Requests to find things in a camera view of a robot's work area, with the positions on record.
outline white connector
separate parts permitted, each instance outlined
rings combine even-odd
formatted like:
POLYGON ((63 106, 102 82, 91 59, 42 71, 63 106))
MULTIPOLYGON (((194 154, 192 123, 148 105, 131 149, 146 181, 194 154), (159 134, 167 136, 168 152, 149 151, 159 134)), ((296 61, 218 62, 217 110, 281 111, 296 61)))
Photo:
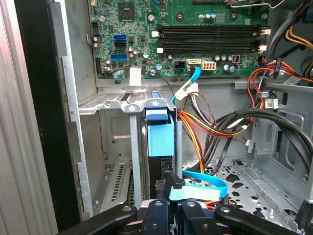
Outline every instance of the white connector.
POLYGON ((201 64, 201 59, 188 59, 188 64, 189 65, 200 65, 201 64))
POLYGON ((263 29, 261 30, 260 35, 270 35, 271 34, 271 30, 270 29, 263 29))
POLYGON ((152 31, 152 32, 151 32, 151 36, 152 36, 153 38, 158 38, 158 37, 160 36, 160 33, 159 33, 158 31, 152 31))
POLYGON ((259 46, 259 52, 266 51, 267 48, 268 48, 268 46, 266 46, 266 45, 260 45, 260 46, 259 46))
POLYGON ((164 49, 162 47, 158 47, 156 49, 157 54, 163 54, 164 53, 164 49))
POLYGON ((201 64, 201 69, 206 71, 214 71, 216 70, 216 63, 213 61, 205 61, 201 64))

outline chip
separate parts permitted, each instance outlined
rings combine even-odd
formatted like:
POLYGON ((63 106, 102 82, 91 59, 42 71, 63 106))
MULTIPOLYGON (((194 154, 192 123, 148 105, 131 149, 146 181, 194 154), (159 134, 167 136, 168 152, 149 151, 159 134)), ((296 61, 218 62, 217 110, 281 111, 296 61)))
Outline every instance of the chip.
POLYGON ((166 3, 165 2, 161 3, 161 9, 166 9, 166 3))
POLYGON ((120 21, 134 21, 135 4, 133 2, 119 2, 118 15, 120 21))
POLYGON ((131 36, 128 38, 129 43, 134 43, 135 42, 135 37, 131 36))

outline black memory slot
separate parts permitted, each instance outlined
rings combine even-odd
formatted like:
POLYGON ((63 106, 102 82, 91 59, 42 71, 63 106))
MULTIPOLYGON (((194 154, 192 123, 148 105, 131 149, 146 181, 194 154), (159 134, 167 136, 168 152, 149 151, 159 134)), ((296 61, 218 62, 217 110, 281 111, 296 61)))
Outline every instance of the black memory slot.
POLYGON ((213 41, 213 42, 163 42, 164 53, 238 52, 249 53, 258 50, 259 41, 213 41))
POLYGON ((259 35, 259 25, 161 25, 157 26, 160 37, 173 38, 206 38, 206 37, 256 37, 259 35))

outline red wire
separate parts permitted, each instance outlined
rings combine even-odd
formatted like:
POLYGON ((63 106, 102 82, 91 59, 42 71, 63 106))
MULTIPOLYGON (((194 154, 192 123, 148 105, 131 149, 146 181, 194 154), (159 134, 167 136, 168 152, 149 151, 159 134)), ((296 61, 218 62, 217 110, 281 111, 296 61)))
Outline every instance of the red wire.
POLYGON ((216 207, 212 207, 212 206, 209 206, 209 205, 206 205, 206 207, 207 207, 208 209, 213 210, 213 211, 216 209, 216 207))

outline white label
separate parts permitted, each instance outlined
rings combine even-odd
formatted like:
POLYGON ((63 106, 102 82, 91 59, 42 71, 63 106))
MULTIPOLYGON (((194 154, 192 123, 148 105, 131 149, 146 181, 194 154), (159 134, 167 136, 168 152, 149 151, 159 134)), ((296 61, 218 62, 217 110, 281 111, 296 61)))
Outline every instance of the white label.
POLYGON ((265 99, 265 108, 266 109, 273 109, 274 102, 272 99, 265 99))
POLYGON ((273 99, 273 109, 278 109, 278 108, 279 108, 278 99, 273 99))
POLYGON ((141 69, 130 68, 129 85, 130 86, 141 86, 141 69))
POLYGON ((297 83, 300 82, 300 81, 301 81, 300 78, 291 76, 290 78, 288 78, 288 79, 283 83, 283 85, 295 85, 295 84, 297 84, 297 83))

